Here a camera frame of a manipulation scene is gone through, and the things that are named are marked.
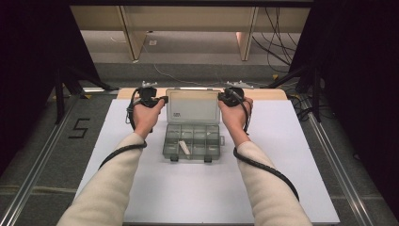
cream sweater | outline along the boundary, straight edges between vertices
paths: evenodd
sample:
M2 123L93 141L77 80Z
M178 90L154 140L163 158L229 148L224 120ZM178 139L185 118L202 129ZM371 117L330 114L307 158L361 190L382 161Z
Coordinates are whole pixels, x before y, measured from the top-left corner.
M132 133L116 149L144 143ZM238 147L238 153L274 167L253 142ZM105 163L65 211L57 225L122 225L129 192L142 150L121 153ZM247 188L255 225L311 225L295 195L280 178L238 162Z

person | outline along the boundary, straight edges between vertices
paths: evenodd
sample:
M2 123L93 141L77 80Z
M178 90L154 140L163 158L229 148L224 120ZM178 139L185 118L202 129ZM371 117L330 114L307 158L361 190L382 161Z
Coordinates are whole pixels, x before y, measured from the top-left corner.
M136 105L136 129L116 149L143 144L157 123L164 104L164 100L160 100L154 108ZM228 107L221 101L218 104L237 152L274 168L272 161L244 132L246 117L243 107ZM244 106L249 114L252 105L252 99L246 97ZM141 153L142 149L130 150L106 162L89 180L57 225L122 225ZM237 162L252 206L255 225L311 225L296 196L280 178L240 160Z

